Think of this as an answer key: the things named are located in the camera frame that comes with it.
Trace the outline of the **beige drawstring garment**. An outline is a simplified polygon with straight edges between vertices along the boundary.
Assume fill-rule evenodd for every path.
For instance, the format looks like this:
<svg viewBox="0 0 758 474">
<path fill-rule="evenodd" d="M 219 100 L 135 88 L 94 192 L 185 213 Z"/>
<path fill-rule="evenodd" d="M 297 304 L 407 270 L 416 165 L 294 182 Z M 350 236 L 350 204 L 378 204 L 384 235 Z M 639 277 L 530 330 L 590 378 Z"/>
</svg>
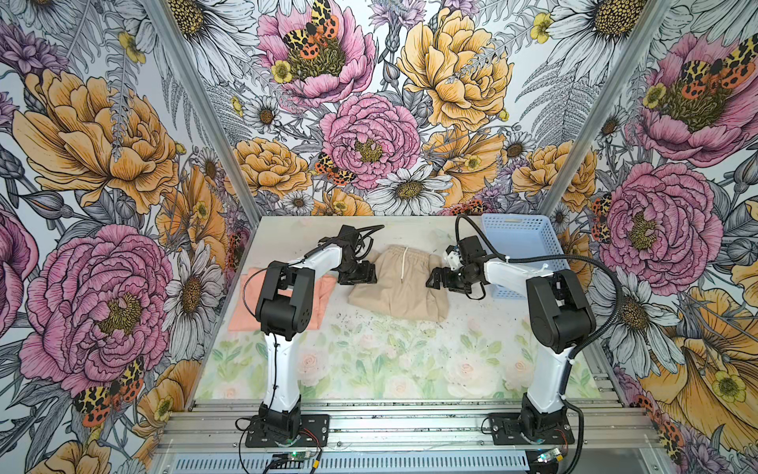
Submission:
<svg viewBox="0 0 758 474">
<path fill-rule="evenodd" d="M 396 319 L 430 322 L 447 319 L 447 293 L 426 286 L 432 271 L 442 266 L 438 256 L 391 245 L 372 262 L 377 283 L 357 284 L 347 298 L 349 304 Z"/>
</svg>

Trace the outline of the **pink graphic t-shirt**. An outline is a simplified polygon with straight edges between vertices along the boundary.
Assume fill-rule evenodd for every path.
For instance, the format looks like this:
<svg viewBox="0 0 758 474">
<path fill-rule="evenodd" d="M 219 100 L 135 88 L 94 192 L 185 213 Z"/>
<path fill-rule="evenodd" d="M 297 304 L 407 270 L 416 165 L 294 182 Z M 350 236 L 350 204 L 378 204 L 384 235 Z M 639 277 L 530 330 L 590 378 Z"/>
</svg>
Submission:
<svg viewBox="0 0 758 474">
<path fill-rule="evenodd" d="M 239 299 L 228 325 L 229 332 L 254 332 L 261 329 L 261 323 L 255 319 L 249 309 L 255 309 L 266 271 L 250 268 L 242 274 L 239 286 Z M 333 276 L 322 276 L 314 286 L 313 310 L 308 330 L 319 330 L 326 315 L 329 299 L 337 286 Z"/>
</svg>

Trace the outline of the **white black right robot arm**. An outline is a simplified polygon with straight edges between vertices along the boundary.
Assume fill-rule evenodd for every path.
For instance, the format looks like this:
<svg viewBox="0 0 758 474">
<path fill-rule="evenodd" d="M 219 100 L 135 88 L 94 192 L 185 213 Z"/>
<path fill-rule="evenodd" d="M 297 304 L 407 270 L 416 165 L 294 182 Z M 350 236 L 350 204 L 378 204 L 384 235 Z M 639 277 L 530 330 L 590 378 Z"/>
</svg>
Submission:
<svg viewBox="0 0 758 474">
<path fill-rule="evenodd" d="M 524 296 L 527 321 L 541 345 L 535 375 L 522 396 L 520 412 L 487 416 L 483 431 L 497 446 L 505 444 L 574 443 L 566 403 L 572 351 L 596 329 L 596 320 L 576 274 L 540 268 L 495 253 L 489 254 L 477 237 L 447 248 L 446 264 L 430 271 L 426 287 L 471 295 L 473 287 L 501 286 Z"/>
</svg>

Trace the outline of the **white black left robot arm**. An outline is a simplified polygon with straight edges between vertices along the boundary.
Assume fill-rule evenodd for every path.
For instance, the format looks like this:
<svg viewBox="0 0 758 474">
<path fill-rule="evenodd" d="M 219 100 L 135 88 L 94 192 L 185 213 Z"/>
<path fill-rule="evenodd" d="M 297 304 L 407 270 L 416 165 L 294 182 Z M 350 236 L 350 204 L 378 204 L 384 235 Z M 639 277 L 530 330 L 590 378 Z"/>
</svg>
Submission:
<svg viewBox="0 0 758 474">
<path fill-rule="evenodd" d="M 268 386 L 258 414 L 263 438 L 293 444 L 305 432 L 296 365 L 301 335 L 315 314 L 316 282 L 335 273 L 340 286 L 375 284 L 375 264 L 367 256 L 373 235 L 383 228 L 344 225 L 300 259 L 274 261 L 260 271 L 263 284 L 251 314 L 260 323 L 268 355 Z"/>
</svg>

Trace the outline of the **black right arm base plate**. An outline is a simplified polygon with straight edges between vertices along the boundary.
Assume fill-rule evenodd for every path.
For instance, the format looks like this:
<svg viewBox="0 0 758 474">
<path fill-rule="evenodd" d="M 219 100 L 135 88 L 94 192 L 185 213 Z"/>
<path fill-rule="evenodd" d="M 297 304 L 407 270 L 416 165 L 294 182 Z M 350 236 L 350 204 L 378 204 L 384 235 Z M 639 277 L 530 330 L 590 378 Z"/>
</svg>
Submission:
<svg viewBox="0 0 758 474">
<path fill-rule="evenodd" d="M 576 442 L 565 411 L 493 413 L 487 418 L 487 424 L 495 446 L 570 446 Z"/>
</svg>

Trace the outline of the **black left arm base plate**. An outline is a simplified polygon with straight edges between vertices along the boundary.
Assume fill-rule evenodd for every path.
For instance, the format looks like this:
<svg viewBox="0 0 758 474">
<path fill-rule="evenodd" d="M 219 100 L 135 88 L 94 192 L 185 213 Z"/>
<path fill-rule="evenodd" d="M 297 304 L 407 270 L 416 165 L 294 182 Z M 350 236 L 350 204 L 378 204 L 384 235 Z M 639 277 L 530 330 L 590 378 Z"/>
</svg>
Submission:
<svg viewBox="0 0 758 474">
<path fill-rule="evenodd" d="M 245 448 L 324 448 L 328 444 L 331 418 L 326 414 L 301 415 L 282 428 L 254 416 L 244 430 Z"/>
</svg>

